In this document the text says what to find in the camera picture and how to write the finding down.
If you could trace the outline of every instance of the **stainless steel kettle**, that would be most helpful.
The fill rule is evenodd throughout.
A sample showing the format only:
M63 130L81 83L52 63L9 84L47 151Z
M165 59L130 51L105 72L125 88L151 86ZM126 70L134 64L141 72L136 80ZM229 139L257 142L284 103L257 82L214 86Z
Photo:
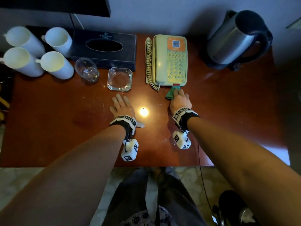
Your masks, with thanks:
M200 53L209 67L238 70L242 63L253 61L265 54L272 40L272 33L257 13L250 10L239 13L228 11L223 24ZM257 41L260 42L259 51L251 56L242 57Z

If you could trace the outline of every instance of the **orange sticker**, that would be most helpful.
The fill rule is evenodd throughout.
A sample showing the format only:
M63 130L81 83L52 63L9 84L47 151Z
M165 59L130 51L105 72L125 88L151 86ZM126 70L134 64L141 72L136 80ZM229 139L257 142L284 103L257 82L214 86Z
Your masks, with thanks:
M168 37L167 49L171 51L186 51L185 39L182 37Z

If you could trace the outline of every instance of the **mug rim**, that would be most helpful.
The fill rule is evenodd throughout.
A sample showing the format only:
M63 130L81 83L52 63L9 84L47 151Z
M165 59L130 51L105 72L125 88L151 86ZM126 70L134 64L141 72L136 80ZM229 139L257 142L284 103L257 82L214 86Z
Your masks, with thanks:
M47 38L46 38L47 33L50 32L51 30L54 30L54 29L63 29L63 31L67 34L67 40L66 40L62 45L59 45L59 46L51 45L51 44L47 41ZM67 32L66 29L64 29L64 28L62 28L62 27L53 27L53 28L49 29L49 30L46 32L46 34L45 34L45 41L46 41L46 43L49 44L50 46L55 47L55 48L58 48L58 47L64 46L64 45L68 42L68 38L69 38L68 36L70 36L70 35L69 35L69 33Z
M6 64L6 62L5 62L5 56L7 56L7 53L8 53L8 52L11 52L11 51L14 50L14 49L15 49L15 50L21 49L21 50L24 50L24 51L26 52L27 63L26 63L24 66L21 66L21 67L16 68L16 67L11 67L11 66L9 66L8 64ZM20 68L25 67L25 66L30 62L30 53L29 53L28 50L26 50L25 48L21 48L21 47L13 47L13 48L8 49L8 50L4 53L3 59L4 59L4 64L5 64L7 67L12 68L12 69L20 69Z
M45 59L45 55L47 55L47 54L50 54L50 53L58 53L60 56L62 56L63 57L63 60L64 60L64 63L63 63L63 65L59 68L59 69L57 69L57 70L54 70L54 71L50 71L50 70L47 70L46 68L44 68L43 67L43 65L42 65L42 62L45 62L45 60L43 60L43 59ZM65 57L61 54L61 53L59 53L59 52L57 52L57 51L49 51L49 52L47 52L47 53L45 53L42 57L41 57L41 59L40 59L40 65L41 65L41 67L43 68L43 70L45 70L45 71L47 71L47 72L50 72L50 73L52 73L52 72L56 72L56 71L59 71L60 69L62 69L63 67L64 67L64 65L65 65Z
M26 32L27 32L27 35L26 35L26 36L27 36L27 40L26 40L25 43L22 43L22 44L19 44L19 45L13 45L12 43L8 42L8 40L7 40L7 35L8 35L9 33L11 33L12 30L17 29L17 28L23 28L23 29L26 30ZM29 41L29 39L30 39L30 35L31 35L31 32L30 32L30 30L29 30L28 28L26 28L26 27L24 27L24 26L15 26L15 27L10 28L10 29L7 31L7 33L5 34L5 40L9 43L9 45L12 45L12 46L14 46L14 47L21 47L21 46L25 45L26 43L28 43L28 41Z

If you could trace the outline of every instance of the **clear glass cup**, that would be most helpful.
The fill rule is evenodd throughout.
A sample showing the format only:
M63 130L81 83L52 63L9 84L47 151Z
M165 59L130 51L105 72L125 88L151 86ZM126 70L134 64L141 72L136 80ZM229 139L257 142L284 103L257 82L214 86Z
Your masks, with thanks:
M99 72L96 64L89 58L80 58L75 63L75 70L79 76L94 83L99 79Z
M130 69L112 67L109 69L107 86L110 90L127 92L132 87L132 77Z

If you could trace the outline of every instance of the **forearm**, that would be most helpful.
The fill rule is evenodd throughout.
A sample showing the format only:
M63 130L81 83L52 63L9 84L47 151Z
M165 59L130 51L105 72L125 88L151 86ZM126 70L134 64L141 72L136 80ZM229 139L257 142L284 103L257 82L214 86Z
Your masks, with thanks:
M108 127L46 167L0 213L0 225L88 225L125 135Z
M262 223L273 221L274 225L284 225L295 222L288 216L297 215L296 209L301 207L298 174L260 145L208 121L194 117L188 120L187 126L213 164Z

